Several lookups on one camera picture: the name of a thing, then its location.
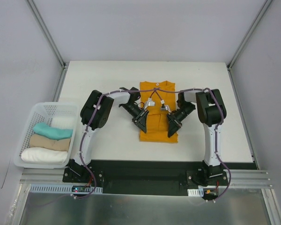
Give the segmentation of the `orange t shirt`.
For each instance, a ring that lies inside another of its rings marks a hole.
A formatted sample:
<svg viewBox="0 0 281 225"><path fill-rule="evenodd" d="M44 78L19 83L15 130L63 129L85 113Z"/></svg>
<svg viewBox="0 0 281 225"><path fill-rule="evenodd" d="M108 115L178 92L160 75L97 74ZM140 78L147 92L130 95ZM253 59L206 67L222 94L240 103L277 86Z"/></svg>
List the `orange t shirt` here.
<svg viewBox="0 0 281 225"><path fill-rule="evenodd" d="M151 98L155 102L155 106L148 107L148 115L146 121L147 132L140 131L140 141L142 142L160 142L160 143L177 143L178 134L175 133L168 137L168 119L167 111L161 111L161 100L169 106L171 111L176 110L176 95L168 93L168 91L175 91L175 83L164 81L156 82L140 82L140 90L152 90L160 88L165 92L158 91L154 95L151 92L141 92L141 102L146 102Z"/></svg>

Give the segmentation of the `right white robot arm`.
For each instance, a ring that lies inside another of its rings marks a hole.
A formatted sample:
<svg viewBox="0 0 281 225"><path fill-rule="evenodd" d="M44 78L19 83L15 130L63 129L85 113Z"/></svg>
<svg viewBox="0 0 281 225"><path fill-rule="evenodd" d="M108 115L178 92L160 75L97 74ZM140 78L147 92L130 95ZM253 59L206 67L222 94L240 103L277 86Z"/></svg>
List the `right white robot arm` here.
<svg viewBox="0 0 281 225"><path fill-rule="evenodd" d="M181 127L182 121L194 110L203 125L205 155L201 168L193 174L192 181L200 186L214 184L224 175L221 159L221 131L227 111L218 89L190 90L178 93L178 110L167 114L168 134L172 137Z"/></svg>

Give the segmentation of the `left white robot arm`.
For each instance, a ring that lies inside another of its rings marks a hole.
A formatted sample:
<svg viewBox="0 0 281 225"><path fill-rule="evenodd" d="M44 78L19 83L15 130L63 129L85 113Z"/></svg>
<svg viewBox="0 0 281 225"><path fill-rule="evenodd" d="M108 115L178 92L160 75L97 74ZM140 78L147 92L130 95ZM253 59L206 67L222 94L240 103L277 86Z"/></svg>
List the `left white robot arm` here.
<svg viewBox="0 0 281 225"><path fill-rule="evenodd" d="M80 124L76 131L73 144L73 158L68 163L68 173L73 173L79 182L89 179L89 168L85 167L91 162L92 141L99 129L109 118L112 107L123 107L131 116L133 124L141 131L146 132L148 109L145 104L142 108L136 103L141 97L141 90L124 87L106 94L93 90L80 112Z"/></svg>

